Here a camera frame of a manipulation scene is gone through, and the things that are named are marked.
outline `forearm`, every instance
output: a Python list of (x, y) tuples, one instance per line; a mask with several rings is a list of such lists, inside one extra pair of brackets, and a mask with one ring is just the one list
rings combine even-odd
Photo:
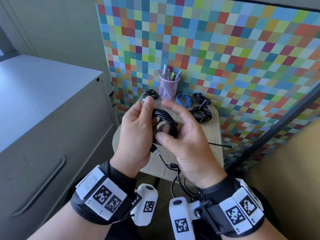
[(230, 238), (221, 236), (223, 240), (286, 240), (286, 238), (274, 227), (271, 223), (265, 219), (263, 225), (253, 234), (246, 237)]
[(104, 240), (110, 227), (83, 219), (68, 202), (28, 240)]

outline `drawer handle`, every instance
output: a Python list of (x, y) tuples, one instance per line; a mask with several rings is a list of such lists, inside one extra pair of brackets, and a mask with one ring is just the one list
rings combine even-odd
[(66, 158), (64, 155), (61, 157), (61, 163), (58, 165), (57, 169), (51, 174), (51, 176), (47, 179), (47, 181), (42, 185), (42, 187), (35, 193), (35, 195), (29, 200), (29, 202), (19, 211), (11, 214), (11, 217), (17, 216), (23, 212), (26, 212), (33, 206), (33, 204), (37, 201), (37, 199), (42, 195), (45, 189), (50, 185), (50, 183), (54, 180), (54, 178), (59, 174), (59, 172), (66, 165)]

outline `beige wall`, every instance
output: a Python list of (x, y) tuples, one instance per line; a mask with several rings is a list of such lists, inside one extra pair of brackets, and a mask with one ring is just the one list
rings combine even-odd
[(320, 119), (264, 157), (246, 179), (269, 200), (288, 239), (320, 239)]

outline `pink mesh pen holder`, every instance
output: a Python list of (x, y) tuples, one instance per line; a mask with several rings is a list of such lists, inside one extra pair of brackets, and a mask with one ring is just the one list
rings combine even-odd
[(176, 98), (176, 92), (178, 87), (178, 82), (180, 81), (180, 77), (177, 81), (168, 81), (160, 77), (159, 84), (159, 96), (163, 100), (173, 100)]

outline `coiled blue cable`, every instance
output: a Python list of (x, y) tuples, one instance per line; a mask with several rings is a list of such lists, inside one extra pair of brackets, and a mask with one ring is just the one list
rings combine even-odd
[(176, 102), (179, 105), (181, 105), (183, 107), (186, 107), (187, 109), (189, 109), (190, 106), (191, 106), (191, 98), (188, 95), (184, 94), (184, 93), (179, 93), (177, 95)]

